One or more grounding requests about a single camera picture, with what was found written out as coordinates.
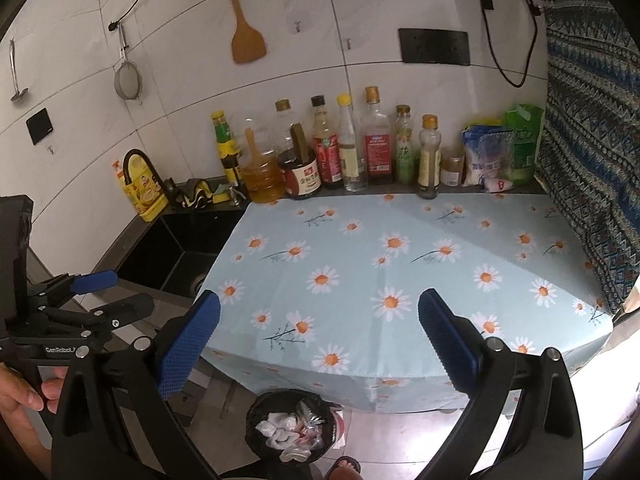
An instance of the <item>table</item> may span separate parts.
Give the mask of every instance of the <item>table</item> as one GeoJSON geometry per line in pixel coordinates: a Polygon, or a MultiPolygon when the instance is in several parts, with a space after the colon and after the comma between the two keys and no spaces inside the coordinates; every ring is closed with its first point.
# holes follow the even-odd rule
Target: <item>table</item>
{"type": "Polygon", "coordinates": [[[570,373],[612,331],[548,196],[334,196],[248,207],[202,287],[222,302],[202,356],[256,394],[302,388],[383,413],[462,407],[417,319],[430,287],[483,336],[560,349],[570,373]]]}

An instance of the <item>black switch plate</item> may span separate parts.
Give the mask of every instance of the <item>black switch plate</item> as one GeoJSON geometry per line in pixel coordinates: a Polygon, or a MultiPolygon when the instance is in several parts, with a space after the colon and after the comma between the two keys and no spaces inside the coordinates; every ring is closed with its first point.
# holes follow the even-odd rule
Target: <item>black switch plate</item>
{"type": "Polygon", "coordinates": [[[46,108],[43,108],[37,114],[27,119],[27,129],[29,130],[31,142],[33,142],[34,146],[53,131],[53,126],[46,108]]]}
{"type": "Polygon", "coordinates": [[[469,66],[469,35],[459,30],[399,28],[404,63],[441,63],[469,66]]]}

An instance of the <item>black sink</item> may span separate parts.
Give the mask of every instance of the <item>black sink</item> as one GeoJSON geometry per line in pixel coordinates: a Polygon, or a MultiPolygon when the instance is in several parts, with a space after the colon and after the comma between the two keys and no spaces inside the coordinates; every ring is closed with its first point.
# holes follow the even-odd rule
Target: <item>black sink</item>
{"type": "Polygon", "coordinates": [[[123,280],[195,298],[244,210],[165,214],[118,268],[123,280]]]}

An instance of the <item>silver bolt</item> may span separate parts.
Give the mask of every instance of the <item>silver bolt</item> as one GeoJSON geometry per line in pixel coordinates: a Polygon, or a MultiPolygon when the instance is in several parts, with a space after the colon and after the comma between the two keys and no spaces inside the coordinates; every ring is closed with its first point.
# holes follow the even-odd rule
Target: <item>silver bolt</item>
{"type": "Polygon", "coordinates": [[[562,357],[562,354],[555,348],[549,348],[546,351],[546,356],[552,361],[559,361],[562,357]]]}
{"type": "Polygon", "coordinates": [[[76,350],[76,357],[82,359],[89,355],[89,347],[88,346],[79,346],[76,350]]]}
{"type": "Polygon", "coordinates": [[[148,337],[139,337],[133,342],[133,348],[140,351],[146,350],[150,346],[151,339],[149,339],[148,337]]]}
{"type": "Polygon", "coordinates": [[[499,352],[504,348],[504,343],[497,337],[488,337],[486,340],[486,345],[495,352],[499,352]]]}

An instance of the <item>black power cord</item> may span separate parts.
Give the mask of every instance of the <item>black power cord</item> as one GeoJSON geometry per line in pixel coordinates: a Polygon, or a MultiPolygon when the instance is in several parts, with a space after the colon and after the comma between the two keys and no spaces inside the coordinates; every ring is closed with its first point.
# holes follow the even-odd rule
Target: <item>black power cord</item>
{"type": "Polygon", "coordinates": [[[524,74],[522,75],[522,80],[519,83],[514,83],[511,79],[507,77],[507,75],[504,73],[504,70],[500,66],[500,63],[498,63],[498,59],[495,56],[495,52],[494,52],[494,46],[491,42],[491,31],[489,30],[489,22],[487,21],[487,18],[486,18],[486,12],[488,10],[494,10],[494,2],[492,0],[480,0],[480,8],[482,9],[482,19],[484,20],[484,28],[486,30],[486,38],[489,43],[489,51],[491,52],[491,57],[494,58],[495,65],[498,67],[498,70],[500,71],[500,74],[502,75],[502,77],[507,81],[507,83],[509,83],[511,86],[515,88],[522,88],[522,86],[524,85],[524,82],[527,80],[527,74],[529,73],[529,64],[531,63],[533,48],[535,47],[536,40],[538,38],[538,22],[536,21],[536,17],[542,15],[540,8],[535,4],[533,0],[525,0],[525,1],[527,3],[527,7],[529,7],[529,13],[533,20],[534,32],[533,32],[533,39],[531,40],[531,46],[529,47],[529,52],[527,53],[527,62],[524,67],[524,74]]]}
{"type": "Polygon", "coordinates": [[[109,24],[109,31],[110,32],[113,32],[114,30],[116,30],[118,28],[118,24],[120,23],[120,21],[122,19],[124,19],[124,17],[132,11],[133,7],[135,7],[136,3],[138,3],[138,2],[139,2],[139,0],[136,0],[135,2],[133,2],[133,5],[129,7],[129,10],[127,12],[125,12],[122,16],[120,16],[119,19],[117,19],[115,22],[111,22],[109,24]]]}

